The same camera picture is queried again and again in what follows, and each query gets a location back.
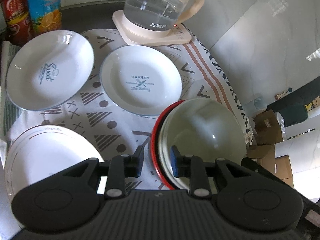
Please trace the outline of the red bowl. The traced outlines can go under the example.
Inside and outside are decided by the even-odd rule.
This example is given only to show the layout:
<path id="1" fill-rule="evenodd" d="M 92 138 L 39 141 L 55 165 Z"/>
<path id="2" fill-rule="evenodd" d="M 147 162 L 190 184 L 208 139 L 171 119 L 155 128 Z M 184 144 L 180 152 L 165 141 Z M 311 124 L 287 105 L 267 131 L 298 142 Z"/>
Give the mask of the red bowl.
<path id="1" fill-rule="evenodd" d="M 178 187 L 175 186 L 168 178 L 168 176 L 165 174 L 160 160 L 159 160 L 159 153 L 158 153 L 158 141 L 159 141 L 159 134 L 161 131 L 161 128 L 163 126 L 163 123 L 169 113 L 175 109 L 177 106 L 179 106 L 184 100 L 177 101 L 170 106 L 168 106 L 157 118 L 157 121 L 152 129 L 151 132 L 151 140 L 150 140 L 150 157 L 152 160 L 152 164 L 156 170 L 157 175 L 159 176 L 162 183 L 170 190 L 177 190 Z"/>

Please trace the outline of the large cream ceramic bowl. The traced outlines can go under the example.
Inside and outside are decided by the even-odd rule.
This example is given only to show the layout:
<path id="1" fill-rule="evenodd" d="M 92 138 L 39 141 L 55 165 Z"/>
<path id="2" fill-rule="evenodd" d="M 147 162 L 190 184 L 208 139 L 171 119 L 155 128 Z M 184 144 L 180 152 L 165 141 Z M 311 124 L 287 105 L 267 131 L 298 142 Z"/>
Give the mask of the large cream ceramic bowl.
<path id="1" fill-rule="evenodd" d="M 246 156 L 243 131 L 234 114 L 224 105 L 208 98 L 185 100 L 165 118 L 157 151 L 164 174 L 178 189 L 189 189 L 188 178 L 175 178 L 170 148 L 176 146 L 181 155 L 194 155 L 213 163 L 225 158 L 236 164 Z"/>

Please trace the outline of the white plate Bakery print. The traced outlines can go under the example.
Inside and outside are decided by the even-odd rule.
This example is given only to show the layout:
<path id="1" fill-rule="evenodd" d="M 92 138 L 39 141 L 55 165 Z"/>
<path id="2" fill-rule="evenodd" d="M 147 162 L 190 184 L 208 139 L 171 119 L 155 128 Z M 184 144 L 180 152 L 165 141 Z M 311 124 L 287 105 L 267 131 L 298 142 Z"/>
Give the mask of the white plate Bakery print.
<path id="1" fill-rule="evenodd" d="M 142 116 L 160 115 L 182 93 L 174 63 L 160 51 L 140 45 L 112 51 L 101 64 L 100 82 L 117 106 Z"/>

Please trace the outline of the white plate Sweet print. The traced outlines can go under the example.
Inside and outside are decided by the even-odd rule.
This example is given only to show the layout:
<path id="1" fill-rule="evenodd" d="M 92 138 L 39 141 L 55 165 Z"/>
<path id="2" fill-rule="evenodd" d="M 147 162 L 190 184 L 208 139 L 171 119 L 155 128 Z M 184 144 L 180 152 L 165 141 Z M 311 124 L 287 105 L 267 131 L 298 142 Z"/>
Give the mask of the white plate Sweet print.
<path id="1" fill-rule="evenodd" d="M 84 86 L 93 65 L 93 48 L 79 33 L 56 30 L 41 34 L 12 59 L 5 80 L 7 96 L 23 110 L 57 107 Z"/>

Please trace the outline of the white plate flower print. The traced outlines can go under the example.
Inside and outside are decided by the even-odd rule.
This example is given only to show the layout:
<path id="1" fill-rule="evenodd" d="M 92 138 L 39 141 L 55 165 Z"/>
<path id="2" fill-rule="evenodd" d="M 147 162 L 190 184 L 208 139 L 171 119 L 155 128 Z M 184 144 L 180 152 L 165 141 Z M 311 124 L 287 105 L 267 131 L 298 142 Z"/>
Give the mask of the white plate flower print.
<path id="1" fill-rule="evenodd" d="M 9 202 L 21 189 L 88 158 L 104 161 L 98 150 L 75 131 L 55 125 L 26 130 L 10 146 L 5 160 Z"/>

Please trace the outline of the cardboard boxes on floor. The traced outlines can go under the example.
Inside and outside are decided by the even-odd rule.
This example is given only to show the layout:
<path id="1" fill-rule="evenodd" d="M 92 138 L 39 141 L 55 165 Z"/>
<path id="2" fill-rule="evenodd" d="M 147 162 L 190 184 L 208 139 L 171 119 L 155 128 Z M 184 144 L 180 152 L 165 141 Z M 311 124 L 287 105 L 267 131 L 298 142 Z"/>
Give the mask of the cardboard boxes on floor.
<path id="1" fill-rule="evenodd" d="M 284 137 L 277 116 L 272 110 L 258 114 L 254 119 L 255 145 L 249 146 L 247 157 L 272 173 L 287 185 L 294 187 L 291 162 L 288 155 L 276 157 L 276 144 Z"/>

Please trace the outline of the clear plastic bottle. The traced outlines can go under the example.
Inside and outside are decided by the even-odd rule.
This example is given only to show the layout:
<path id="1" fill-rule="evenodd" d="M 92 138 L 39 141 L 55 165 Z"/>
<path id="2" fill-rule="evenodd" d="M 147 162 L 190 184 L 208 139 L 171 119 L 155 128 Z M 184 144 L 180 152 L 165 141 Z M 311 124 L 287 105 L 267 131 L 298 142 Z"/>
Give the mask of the clear plastic bottle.
<path id="1" fill-rule="evenodd" d="M 262 96 L 259 96 L 252 101 L 243 105 L 244 112 L 248 116 L 253 116 L 259 111 L 265 111 L 267 109 L 267 104 Z"/>

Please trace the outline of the dark green sofa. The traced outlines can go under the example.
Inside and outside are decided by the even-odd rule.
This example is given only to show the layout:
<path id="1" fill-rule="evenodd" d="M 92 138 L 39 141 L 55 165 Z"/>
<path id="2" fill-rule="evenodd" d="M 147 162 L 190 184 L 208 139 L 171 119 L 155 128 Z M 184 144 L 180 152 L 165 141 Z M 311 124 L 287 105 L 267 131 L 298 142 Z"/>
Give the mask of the dark green sofa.
<path id="1" fill-rule="evenodd" d="M 267 111 L 280 113 L 285 127 L 304 122 L 309 116 L 306 105 L 319 96 L 319 79 L 320 77 L 317 77 L 282 99 L 269 104 Z"/>

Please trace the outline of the cream kettle base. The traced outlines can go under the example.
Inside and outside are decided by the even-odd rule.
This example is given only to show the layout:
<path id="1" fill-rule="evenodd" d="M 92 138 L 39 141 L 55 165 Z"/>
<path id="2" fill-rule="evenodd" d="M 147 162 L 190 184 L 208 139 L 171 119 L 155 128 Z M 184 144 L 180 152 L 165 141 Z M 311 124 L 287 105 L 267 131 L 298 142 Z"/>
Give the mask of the cream kettle base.
<path id="1" fill-rule="evenodd" d="M 148 30 L 130 22 L 122 10 L 113 13 L 112 21 L 128 45 L 155 47 L 187 44 L 191 41 L 191 34 L 181 23 L 167 31 Z"/>

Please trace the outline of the glass electric kettle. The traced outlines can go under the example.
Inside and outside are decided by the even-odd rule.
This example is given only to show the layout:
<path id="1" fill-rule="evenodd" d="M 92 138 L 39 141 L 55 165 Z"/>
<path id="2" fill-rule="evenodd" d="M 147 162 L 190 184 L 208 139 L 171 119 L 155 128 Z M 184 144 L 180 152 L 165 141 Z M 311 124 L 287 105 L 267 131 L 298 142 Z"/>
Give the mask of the glass electric kettle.
<path id="1" fill-rule="evenodd" d="M 192 18 L 204 0 L 126 0 L 124 16 L 133 24 L 151 31 L 167 31 Z"/>

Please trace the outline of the orange juice bottle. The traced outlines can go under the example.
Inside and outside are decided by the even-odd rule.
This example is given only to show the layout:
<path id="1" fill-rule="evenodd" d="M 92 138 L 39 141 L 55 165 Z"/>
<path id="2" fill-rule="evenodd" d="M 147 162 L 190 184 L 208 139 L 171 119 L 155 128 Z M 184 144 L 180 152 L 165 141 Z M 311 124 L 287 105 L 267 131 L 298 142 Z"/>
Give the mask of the orange juice bottle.
<path id="1" fill-rule="evenodd" d="M 27 2 L 35 36 L 61 29 L 61 0 L 27 0 Z"/>

